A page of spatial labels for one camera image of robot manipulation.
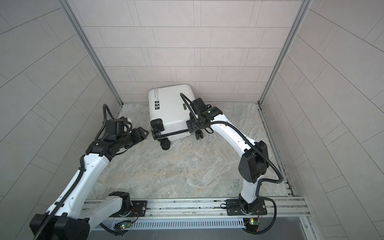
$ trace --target metal panel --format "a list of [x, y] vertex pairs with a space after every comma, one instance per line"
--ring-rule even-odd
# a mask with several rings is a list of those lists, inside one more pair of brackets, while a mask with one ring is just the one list
[[74, 29], [76, 35], [79, 37], [82, 45], [84, 46], [85, 50], [87, 51], [89, 57], [91, 58], [93, 64], [95, 65], [97, 71], [100, 73], [101, 77], [104, 79], [105, 83], [107, 84], [108, 88], [112, 92], [113, 96], [115, 97], [116, 101], [119, 103], [120, 107], [122, 106], [122, 101], [120, 99], [119, 94], [117, 93], [115, 87], [112, 85], [112, 82], [105, 71], [103, 65], [101, 64], [99, 58], [97, 57], [95, 51], [93, 50], [89, 40], [85, 36], [84, 31], [82, 30], [79, 22], [77, 21], [75, 15], [72, 12], [71, 7], [69, 6], [67, 0], [57, 0], [60, 4], [61, 9], [63, 10], [65, 16], [67, 17], [68, 21], [70, 22], [72, 28]]
[[301, 3], [301, 6], [300, 6], [300, 9], [296, 15], [295, 21], [292, 24], [291, 30], [288, 34], [288, 37], [285, 40], [285, 43], [284, 43], [283, 48], [281, 50], [281, 53], [280, 53], [280, 55], [276, 61], [276, 64], [272, 70], [271, 76], [269, 77], [269, 80], [268, 80], [268, 82], [265, 86], [265, 89], [263, 91], [263, 94], [260, 98], [260, 101], [259, 101], [260, 105], [263, 105], [263, 103], [265, 101], [265, 98], [266, 98], [266, 96], [267, 96], [267, 94], [268, 94], [268, 92], [272, 86], [274, 79], [277, 76], [277, 73], [279, 72], [279, 69], [283, 63], [283, 60], [284, 60], [285, 56], [287, 55], [288, 50], [293, 43], [293, 39], [295, 38], [295, 36], [296, 36], [296, 34], [300, 28], [300, 25], [301, 25], [302, 21], [304, 20], [304, 17], [305, 17], [305, 15], [306, 15], [309, 7], [310, 7], [310, 3], [311, 3], [311, 0], [304, 0]]

